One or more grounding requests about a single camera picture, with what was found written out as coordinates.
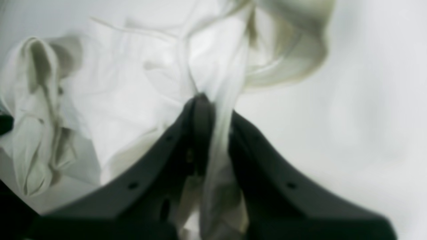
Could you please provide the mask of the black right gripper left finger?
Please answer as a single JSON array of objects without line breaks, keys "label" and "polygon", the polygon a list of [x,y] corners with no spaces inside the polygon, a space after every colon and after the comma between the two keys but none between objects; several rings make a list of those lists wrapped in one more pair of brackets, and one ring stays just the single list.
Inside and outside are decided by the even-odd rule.
[{"label": "black right gripper left finger", "polygon": [[174,222],[189,176],[206,173],[215,108],[189,100],[149,151],[105,186],[35,220],[26,240],[177,240]]}]

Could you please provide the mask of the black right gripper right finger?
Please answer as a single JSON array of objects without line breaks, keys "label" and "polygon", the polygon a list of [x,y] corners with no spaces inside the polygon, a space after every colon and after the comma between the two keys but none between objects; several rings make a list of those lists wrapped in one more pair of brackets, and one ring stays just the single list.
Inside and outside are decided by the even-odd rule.
[{"label": "black right gripper right finger", "polygon": [[249,217],[244,239],[397,239],[386,217],[316,184],[236,112],[231,130],[229,155]]}]

